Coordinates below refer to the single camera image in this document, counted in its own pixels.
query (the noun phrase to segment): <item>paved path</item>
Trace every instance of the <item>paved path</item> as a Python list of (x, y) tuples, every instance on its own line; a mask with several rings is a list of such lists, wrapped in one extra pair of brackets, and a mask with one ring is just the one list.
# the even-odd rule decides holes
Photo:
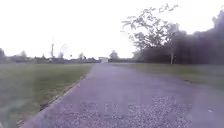
[(23, 127), (223, 128), (223, 96), (175, 79), (98, 64)]

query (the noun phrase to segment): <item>house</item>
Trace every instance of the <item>house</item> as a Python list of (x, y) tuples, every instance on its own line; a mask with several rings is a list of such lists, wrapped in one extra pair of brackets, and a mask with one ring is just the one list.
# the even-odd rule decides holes
[(109, 58), (107, 57), (99, 57), (101, 63), (108, 63)]

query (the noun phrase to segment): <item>white sky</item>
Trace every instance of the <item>white sky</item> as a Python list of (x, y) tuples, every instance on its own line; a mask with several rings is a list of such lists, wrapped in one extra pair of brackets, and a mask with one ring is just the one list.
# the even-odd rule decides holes
[(6, 55), (25, 50), (28, 56), (55, 55), (67, 44), (66, 56), (132, 57), (135, 47), (122, 36), (121, 21), (146, 7), (177, 3), (171, 16), (188, 33), (212, 27), (224, 2), (218, 0), (0, 0), (0, 47)]

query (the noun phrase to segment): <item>tree line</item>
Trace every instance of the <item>tree line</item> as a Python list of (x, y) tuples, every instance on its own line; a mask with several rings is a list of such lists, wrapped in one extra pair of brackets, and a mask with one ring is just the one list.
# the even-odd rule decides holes
[(166, 21), (159, 14), (172, 12), (178, 5), (144, 9), (138, 17), (123, 21), (125, 32), (139, 48), (134, 58), (139, 62), (175, 64), (224, 64), (224, 11), (213, 17), (214, 27), (187, 34), (179, 24)]
[(4, 63), (52, 63), (52, 64), (66, 64), (66, 63), (99, 63), (94, 57), (86, 58), (83, 53), (80, 53), (77, 59), (66, 59), (64, 53), (59, 52), (58, 57), (54, 55), (51, 57), (45, 57), (43, 54), (41, 57), (28, 57), (25, 51), (13, 56), (6, 56), (2, 48), (0, 48), (0, 64)]

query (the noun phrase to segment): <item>green grass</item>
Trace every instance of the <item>green grass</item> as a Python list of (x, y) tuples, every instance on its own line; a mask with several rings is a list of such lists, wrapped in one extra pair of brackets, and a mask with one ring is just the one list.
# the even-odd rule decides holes
[(142, 72), (156, 75), (169, 75), (191, 83), (211, 85), (220, 89), (224, 89), (224, 66), (141, 63), (126, 65), (123, 64), (123, 66), (132, 67)]
[(81, 64), (0, 65), (0, 121), (4, 128), (32, 117), (85, 77), (90, 68)]

